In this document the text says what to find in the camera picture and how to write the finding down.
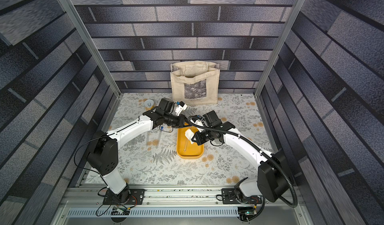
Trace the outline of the white wipe cloth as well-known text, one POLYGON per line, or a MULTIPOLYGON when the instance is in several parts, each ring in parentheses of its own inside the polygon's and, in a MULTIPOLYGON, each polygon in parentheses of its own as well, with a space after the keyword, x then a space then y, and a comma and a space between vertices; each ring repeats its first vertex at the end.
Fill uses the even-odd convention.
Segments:
POLYGON ((191 129, 188 129, 186 130, 185 132, 185 137, 186 139, 191 143, 193 144, 193 137, 194 137, 195 133, 191 130, 191 129))

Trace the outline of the yellow plastic tray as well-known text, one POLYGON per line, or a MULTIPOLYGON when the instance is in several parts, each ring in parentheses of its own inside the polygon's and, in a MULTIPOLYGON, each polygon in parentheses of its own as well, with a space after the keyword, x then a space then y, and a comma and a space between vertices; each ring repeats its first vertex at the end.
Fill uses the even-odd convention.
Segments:
POLYGON ((188 149, 186 152, 184 152, 184 145, 185 145, 185 132, 186 130, 191 129, 194 133, 198 131, 196 127, 185 127, 185 128, 179 128, 178 129, 178 136, 177 136, 177 154, 182 159, 198 159, 200 158, 204 153, 204 145, 198 145, 197 143, 189 144, 188 149))

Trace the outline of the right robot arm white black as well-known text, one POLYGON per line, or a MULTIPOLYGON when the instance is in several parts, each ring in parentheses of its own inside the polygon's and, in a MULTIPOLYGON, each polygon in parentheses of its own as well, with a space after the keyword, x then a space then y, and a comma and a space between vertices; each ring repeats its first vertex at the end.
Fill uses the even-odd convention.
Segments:
POLYGON ((283 155, 257 146, 243 136, 232 123, 223 123, 214 111, 202 117, 190 116, 188 121, 198 128, 198 132, 191 138, 192 142, 202 145, 218 139, 222 144, 234 148, 258 169, 256 179, 245 178, 235 185, 238 200, 262 196, 272 203, 280 199, 292 208, 298 205, 293 179, 283 155))

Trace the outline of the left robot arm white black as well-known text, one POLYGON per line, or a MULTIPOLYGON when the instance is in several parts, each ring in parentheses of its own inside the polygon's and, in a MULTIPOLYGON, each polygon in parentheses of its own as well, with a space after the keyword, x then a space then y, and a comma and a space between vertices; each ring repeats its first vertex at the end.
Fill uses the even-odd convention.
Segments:
POLYGON ((117 166, 119 150, 136 137, 162 125, 183 128, 187 109, 184 102, 161 99, 158 106, 144 112, 136 120, 109 132, 98 131, 89 142, 86 158, 91 168, 107 186, 104 205, 125 205, 133 197, 127 182, 122 178, 117 166))

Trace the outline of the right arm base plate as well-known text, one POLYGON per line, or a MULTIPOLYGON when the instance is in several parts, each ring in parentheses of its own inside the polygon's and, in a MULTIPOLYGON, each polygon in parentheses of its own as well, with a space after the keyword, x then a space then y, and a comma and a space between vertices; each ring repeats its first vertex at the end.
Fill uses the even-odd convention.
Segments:
POLYGON ((246 197, 235 188, 221 189, 221 198, 224 205, 261 205, 262 197, 246 197))

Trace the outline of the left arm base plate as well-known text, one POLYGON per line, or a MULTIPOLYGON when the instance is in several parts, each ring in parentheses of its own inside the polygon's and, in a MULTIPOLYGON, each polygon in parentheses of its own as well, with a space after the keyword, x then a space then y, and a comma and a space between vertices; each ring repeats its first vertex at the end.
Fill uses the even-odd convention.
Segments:
POLYGON ((124 189, 116 195, 111 190, 107 190, 103 205, 142 205, 145 191, 144 189, 124 189))

